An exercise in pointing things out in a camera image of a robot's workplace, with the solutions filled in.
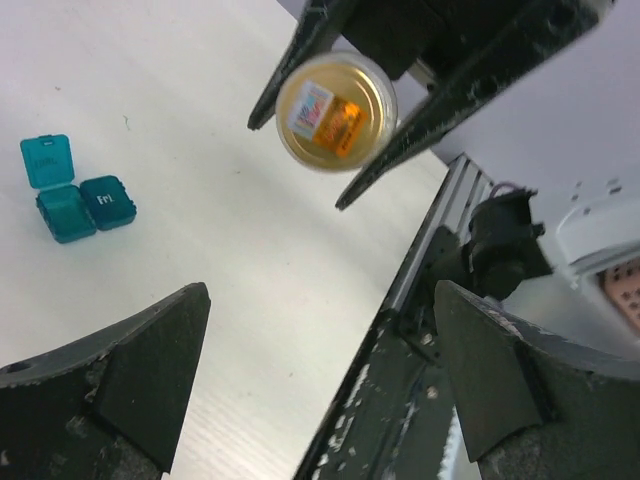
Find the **teal pill box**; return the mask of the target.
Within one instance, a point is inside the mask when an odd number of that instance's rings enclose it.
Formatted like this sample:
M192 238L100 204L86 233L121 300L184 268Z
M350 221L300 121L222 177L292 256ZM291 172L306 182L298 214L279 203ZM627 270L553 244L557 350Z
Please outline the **teal pill box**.
M137 207L114 175L75 182L69 138L64 134L23 139L20 150L36 206L60 244L131 224Z

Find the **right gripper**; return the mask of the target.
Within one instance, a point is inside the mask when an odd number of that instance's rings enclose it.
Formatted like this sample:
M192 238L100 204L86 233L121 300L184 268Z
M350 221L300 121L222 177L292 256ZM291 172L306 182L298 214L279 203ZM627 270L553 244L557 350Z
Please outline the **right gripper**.
M285 81L340 35L392 80L426 66L442 82L343 191L335 207L344 210L599 23L598 1L310 0L247 127L261 129Z

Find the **clear vitamin pill bottle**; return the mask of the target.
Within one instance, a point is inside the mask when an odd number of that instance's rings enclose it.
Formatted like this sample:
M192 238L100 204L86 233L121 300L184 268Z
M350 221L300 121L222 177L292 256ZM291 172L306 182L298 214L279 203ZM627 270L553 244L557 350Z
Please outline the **clear vitamin pill bottle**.
M378 64L359 53L333 51L294 70L278 94L275 117L294 159L338 172L367 165L388 144L398 107Z

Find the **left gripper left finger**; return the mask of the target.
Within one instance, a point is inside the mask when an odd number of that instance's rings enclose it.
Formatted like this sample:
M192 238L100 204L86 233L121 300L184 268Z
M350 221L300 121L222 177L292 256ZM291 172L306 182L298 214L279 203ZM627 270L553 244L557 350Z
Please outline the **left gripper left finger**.
M4 479L170 473L210 312L192 283L140 313L1 369Z

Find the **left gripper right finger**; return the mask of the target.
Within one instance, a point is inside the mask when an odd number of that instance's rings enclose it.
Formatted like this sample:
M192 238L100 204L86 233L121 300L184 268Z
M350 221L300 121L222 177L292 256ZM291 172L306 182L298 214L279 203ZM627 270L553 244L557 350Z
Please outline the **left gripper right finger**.
M441 281L435 320L467 455L484 479L636 479L639 363Z

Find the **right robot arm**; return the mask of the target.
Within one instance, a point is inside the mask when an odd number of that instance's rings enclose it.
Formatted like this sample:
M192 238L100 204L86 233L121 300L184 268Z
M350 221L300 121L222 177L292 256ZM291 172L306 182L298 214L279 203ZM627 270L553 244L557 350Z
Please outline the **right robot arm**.
M595 348L639 345L635 1L308 1L248 120L351 170L346 209L429 152L448 173L391 289L418 332L450 279Z

